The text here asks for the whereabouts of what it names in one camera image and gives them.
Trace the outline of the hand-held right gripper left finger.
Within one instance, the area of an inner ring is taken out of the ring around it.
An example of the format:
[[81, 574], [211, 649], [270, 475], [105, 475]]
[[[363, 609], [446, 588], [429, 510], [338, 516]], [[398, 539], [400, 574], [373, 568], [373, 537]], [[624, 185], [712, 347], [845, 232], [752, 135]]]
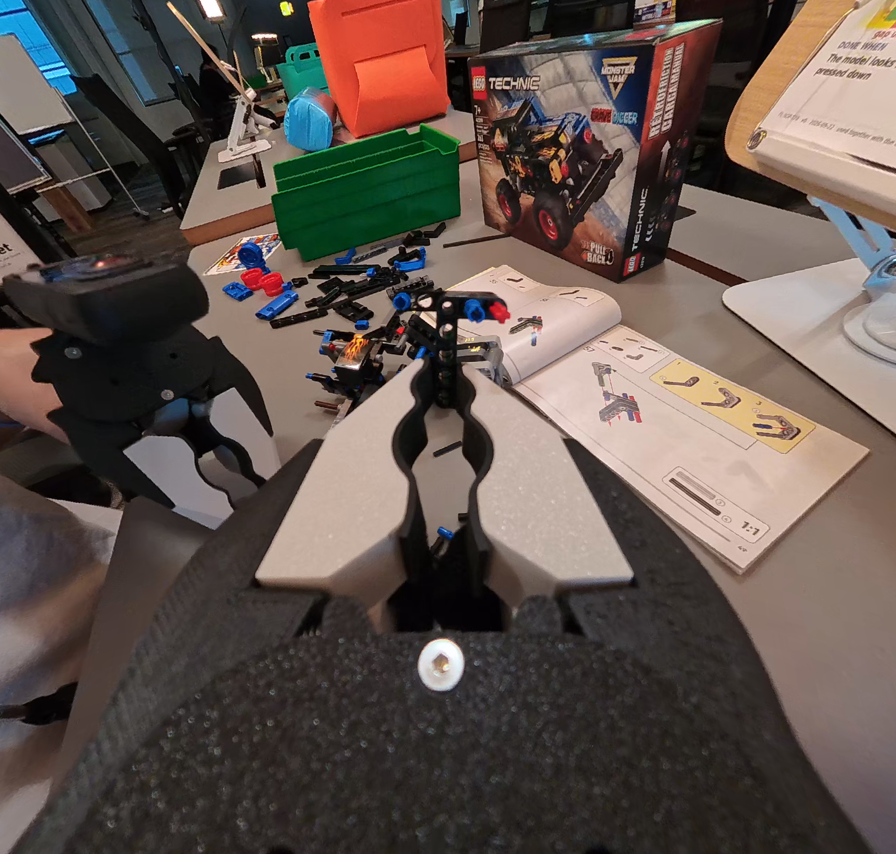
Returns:
[[365, 607], [434, 575], [413, 466], [433, 404], [427, 359], [388, 381], [324, 438], [255, 579]]

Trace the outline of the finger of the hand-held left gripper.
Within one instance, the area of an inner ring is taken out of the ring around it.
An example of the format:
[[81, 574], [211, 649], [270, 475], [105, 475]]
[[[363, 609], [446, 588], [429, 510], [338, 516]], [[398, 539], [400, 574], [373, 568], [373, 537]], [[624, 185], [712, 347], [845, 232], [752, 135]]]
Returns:
[[182, 437], [145, 436], [125, 448], [123, 455], [185, 519], [217, 529], [234, 512], [229, 494], [205, 478], [196, 451]]
[[235, 389], [189, 406], [204, 477], [220, 487], [262, 487], [281, 467], [277, 445]]

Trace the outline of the pile of small lego pieces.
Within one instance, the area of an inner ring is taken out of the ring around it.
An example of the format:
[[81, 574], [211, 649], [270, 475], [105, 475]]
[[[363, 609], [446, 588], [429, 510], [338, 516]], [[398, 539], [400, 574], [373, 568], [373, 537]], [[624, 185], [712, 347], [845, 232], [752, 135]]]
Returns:
[[443, 445], [433, 453], [430, 508], [435, 531], [454, 533], [468, 511], [473, 471], [462, 449], [462, 441]]

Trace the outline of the black lego beam assembly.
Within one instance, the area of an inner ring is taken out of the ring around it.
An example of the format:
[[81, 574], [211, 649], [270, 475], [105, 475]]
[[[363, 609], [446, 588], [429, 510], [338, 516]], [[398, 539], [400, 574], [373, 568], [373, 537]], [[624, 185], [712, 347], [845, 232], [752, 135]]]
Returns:
[[503, 350], [499, 337], [467, 339], [461, 324], [504, 324], [511, 317], [505, 300], [489, 292], [433, 289], [401, 291], [391, 301], [397, 313], [411, 314], [406, 321], [407, 336], [427, 354], [437, 406], [462, 409], [471, 402], [475, 392], [465, 367], [500, 383]]

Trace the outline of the group of lego beams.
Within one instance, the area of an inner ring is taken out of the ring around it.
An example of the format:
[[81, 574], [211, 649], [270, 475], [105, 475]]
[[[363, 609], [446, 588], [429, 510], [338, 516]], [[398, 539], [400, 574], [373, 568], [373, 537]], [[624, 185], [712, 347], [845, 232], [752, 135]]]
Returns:
[[284, 250], [281, 242], [260, 268], [206, 277], [222, 281], [221, 292], [231, 300], [245, 302], [256, 298], [255, 317], [273, 328], [323, 318], [334, 312], [365, 329], [373, 312], [364, 300], [379, 293], [392, 296], [393, 290], [408, 281], [422, 286], [427, 247], [446, 230], [446, 221], [441, 221], [362, 250], [352, 247], [329, 262], [302, 264], [298, 275], [294, 268], [276, 269], [271, 265], [272, 258]]

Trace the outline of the lego set box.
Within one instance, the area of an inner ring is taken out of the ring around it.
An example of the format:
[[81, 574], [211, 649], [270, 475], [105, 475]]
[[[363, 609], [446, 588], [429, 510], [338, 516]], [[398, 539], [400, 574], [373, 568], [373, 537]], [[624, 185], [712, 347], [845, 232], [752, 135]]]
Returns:
[[473, 59], [486, 224], [617, 283], [661, 264], [721, 29], [698, 19]]

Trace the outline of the person's left hand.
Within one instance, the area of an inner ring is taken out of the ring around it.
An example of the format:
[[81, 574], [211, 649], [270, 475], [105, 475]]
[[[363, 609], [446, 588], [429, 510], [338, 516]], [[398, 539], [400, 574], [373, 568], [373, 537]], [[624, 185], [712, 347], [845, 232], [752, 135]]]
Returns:
[[55, 389], [32, 379], [38, 360], [32, 346], [50, 334], [42, 328], [1, 331], [1, 417], [2, 423], [16, 423], [67, 444], [64, 431], [49, 420], [49, 413], [61, 407]]

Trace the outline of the open instruction booklet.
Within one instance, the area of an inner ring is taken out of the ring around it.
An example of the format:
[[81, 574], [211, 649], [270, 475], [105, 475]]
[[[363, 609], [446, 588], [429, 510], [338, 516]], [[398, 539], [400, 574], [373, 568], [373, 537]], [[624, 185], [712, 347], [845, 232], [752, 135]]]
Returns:
[[829, 427], [623, 324], [610, 294], [509, 265], [465, 278], [506, 303], [503, 380], [745, 576], [869, 457]]

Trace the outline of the white stand with thin board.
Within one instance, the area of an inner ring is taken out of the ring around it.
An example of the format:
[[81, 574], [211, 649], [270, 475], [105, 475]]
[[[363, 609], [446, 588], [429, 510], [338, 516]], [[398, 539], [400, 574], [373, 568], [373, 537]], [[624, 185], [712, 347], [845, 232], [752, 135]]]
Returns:
[[206, 42], [181, 12], [175, 8], [174, 4], [171, 1], [167, 1], [166, 5], [211, 60], [218, 74], [225, 78], [237, 92], [227, 146], [218, 153], [218, 162], [220, 164], [230, 163], [244, 156], [256, 156], [270, 150], [273, 145], [267, 136], [267, 132], [263, 131], [263, 129], [273, 129], [275, 122], [258, 113], [256, 104], [257, 93], [247, 83], [242, 74], [238, 55], [236, 53], [233, 54], [234, 66], [222, 62], [218, 56], [212, 53]]

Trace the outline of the whiteboard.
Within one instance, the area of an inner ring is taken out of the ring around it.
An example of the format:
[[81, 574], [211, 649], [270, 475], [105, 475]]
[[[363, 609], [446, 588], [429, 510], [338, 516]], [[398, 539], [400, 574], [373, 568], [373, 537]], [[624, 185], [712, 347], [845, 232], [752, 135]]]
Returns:
[[1, 114], [21, 136], [34, 136], [76, 121], [13, 34], [1, 35]]

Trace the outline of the light blue roll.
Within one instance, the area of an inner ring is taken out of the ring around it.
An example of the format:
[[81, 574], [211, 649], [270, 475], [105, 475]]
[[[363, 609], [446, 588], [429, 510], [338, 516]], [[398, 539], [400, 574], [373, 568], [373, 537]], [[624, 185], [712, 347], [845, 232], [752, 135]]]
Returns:
[[338, 108], [326, 91], [307, 86], [287, 104], [283, 117], [286, 142], [304, 152], [330, 148], [338, 125]]

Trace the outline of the white stand with wooden board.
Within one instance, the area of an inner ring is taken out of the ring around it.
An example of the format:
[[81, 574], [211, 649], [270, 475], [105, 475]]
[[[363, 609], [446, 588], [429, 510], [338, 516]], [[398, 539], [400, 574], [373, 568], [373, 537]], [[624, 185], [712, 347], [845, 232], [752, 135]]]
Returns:
[[895, 430], [894, 167], [769, 132], [785, 90], [858, 0], [808, 0], [745, 87], [725, 147], [803, 192], [854, 256], [747, 282], [726, 307], [890, 432]]

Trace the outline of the teal felt bag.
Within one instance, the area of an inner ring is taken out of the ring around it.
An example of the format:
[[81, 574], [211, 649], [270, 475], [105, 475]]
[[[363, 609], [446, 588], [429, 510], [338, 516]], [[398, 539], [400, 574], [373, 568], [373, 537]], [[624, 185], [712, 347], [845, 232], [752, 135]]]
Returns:
[[297, 97], [307, 87], [329, 93], [315, 42], [289, 47], [284, 62], [276, 65], [276, 71], [288, 101]]

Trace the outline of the orange felt bag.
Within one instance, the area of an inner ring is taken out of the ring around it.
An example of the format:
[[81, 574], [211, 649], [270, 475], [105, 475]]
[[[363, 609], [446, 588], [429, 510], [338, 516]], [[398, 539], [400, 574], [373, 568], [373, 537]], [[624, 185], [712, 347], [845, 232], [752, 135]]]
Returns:
[[447, 113], [441, 0], [311, 0], [308, 12], [330, 96], [356, 139]]

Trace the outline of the printed instruction sheet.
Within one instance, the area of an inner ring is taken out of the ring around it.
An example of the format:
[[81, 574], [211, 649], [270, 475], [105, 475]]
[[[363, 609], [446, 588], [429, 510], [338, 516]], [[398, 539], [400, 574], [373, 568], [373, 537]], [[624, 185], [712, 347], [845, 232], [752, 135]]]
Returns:
[[858, 0], [788, 86], [769, 132], [894, 167], [895, 0]]

